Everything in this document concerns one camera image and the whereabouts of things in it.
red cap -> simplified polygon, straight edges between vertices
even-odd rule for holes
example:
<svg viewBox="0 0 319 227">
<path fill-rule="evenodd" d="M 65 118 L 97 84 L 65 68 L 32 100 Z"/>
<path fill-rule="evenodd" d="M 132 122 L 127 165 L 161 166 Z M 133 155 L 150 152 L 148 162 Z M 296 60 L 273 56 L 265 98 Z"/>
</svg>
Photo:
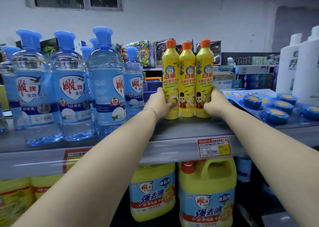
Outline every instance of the red cap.
<svg viewBox="0 0 319 227">
<path fill-rule="evenodd" d="M 186 173 L 186 174 L 192 174 L 194 172 L 194 161 L 189 160 L 189 161 L 183 161 L 181 163 L 181 171 Z"/>
<path fill-rule="evenodd" d="M 192 49 L 192 43 L 191 42 L 184 42 L 183 43 L 183 50 L 190 50 Z"/>
<path fill-rule="evenodd" d="M 200 48 L 209 48 L 210 39 L 204 39 L 200 43 Z"/>
<path fill-rule="evenodd" d="M 169 49 L 169 48 L 175 49 L 175 40 L 170 39 L 166 41 L 166 49 Z"/>
</svg>

store shelf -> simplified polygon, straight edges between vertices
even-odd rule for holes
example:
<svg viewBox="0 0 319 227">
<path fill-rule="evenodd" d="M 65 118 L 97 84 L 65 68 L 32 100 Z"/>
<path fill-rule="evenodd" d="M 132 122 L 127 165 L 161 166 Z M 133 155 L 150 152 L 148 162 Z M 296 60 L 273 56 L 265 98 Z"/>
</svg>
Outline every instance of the store shelf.
<svg viewBox="0 0 319 227">
<path fill-rule="evenodd" d="M 62 173 L 65 150 L 90 148 L 99 142 L 95 136 L 79 142 L 59 141 L 30 148 L 24 145 L 24 132 L 12 130 L 12 121 L 8 120 L 8 123 L 11 129 L 0 134 L 0 179 Z M 310 147 L 318 145 L 319 126 L 286 126 L 279 130 Z M 231 129 L 219 118 L 160 120 L 140 164 L 198 160 L 197 140 L 217 137 L 228 138 L 232 156 L 246 153 Z"/>
<path fill-rule="evenodd" d="M 157 68 L 157 67 L 155 67 L 155 68 L 144 67 L 143 68 L 143 71 L 162 71 L 162 70 L 163 70 L 163 68 Z"/>
</svg>

blue bottle cap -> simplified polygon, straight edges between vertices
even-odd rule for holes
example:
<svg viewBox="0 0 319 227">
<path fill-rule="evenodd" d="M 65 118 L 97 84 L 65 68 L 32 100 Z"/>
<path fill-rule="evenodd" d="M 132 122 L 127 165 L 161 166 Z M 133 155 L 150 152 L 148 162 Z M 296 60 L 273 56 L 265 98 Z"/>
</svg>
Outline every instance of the blue bottle cap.
<svg viewBox="0 0 319 227">
<path fill-rule="evenodd" d="M 126 52 L 127 52 L 127 58 L 130 60 L 134 60 L 138 57 L 138 49 L 135 47 L 127 47 L 126 48 Z"/>
<path fill-rule="evenodd" d="M 274 108 L 278 108 L 287 114 L 291 114 L 293 112 L 293 105 L 291 103 L 281 101 L 281 100 L 275 100 L 274 101 Z"/>
<path fill-rule="evenodd" d="M 98 41 L 96 40 L 96 37 L 90 38 L 90 42 L 92 43 L 93 49 L 96 50 L 98 48 Z"/>
<path fill-rule="evenodd" d="M 266 108 L 264 118 L 267 123 L 281 125 L 287 124 L 289 114 L 276 108 Z"/>
<path fill-rule="evenodd" d="M 253 109 L 253 110 L 259 110 L 261 107 L 262 100 L 259 97 L 256 96 L 244 96 L 242 103 L 245 107 Z"/>
<path fill-rule="evenodd" d="M 300 114 L 308 119 L 319 121 L 319 107 L 303 106 Z"/>
<path fill-rule="evenodd" d="M 5 56 L 9 61 L 12 59 L 12 55 L 18 51 L 21 51 L 20 48 L 15 46 L 2 46 L 3 51 L 5 52 Z"/>
<path fill-rule="evenodd" d="M 17 35 L 20 36 L 23 47 L 40 49 L 40 39 L 42 35 L 29 29 L 18 29 Z"/>
<path fill-rule="evenodd" d="M 111 36 L 113 31 L 110 28 L 97 26 L 93 29 L 93 33 L 96 35 L 98 45 L 112 45 Z"/>
<path fill-rule="evenodd" d="M 282 101 L 285 101 L 285 102 L 288 102 L 290 104 L 292 104 L 293 106 L 296 104 L 298 98 L 295 97 L 295 96 L 292 96 L 290 94 L 287 94 L 287 93 L 279 93 L 277 95 L 277 100 L 282 100 Z"/>
<path fill-rule="evenodd" d="M 74 33 L 58 30 L 54 32 L 54 36 L 58 38 L 58 44 L 60 49 L 75 50 L 75 46 L 74 46 L 75 34 Z"/>
<path fill-rule="evenodd" d="M 82 46 L 81 51 L 82 51 L 82 55 L 84 59 L 87 60 L 89 58 L 90 53 L 93 51 L 93 49 L 88 46 Z"/>
</svg>

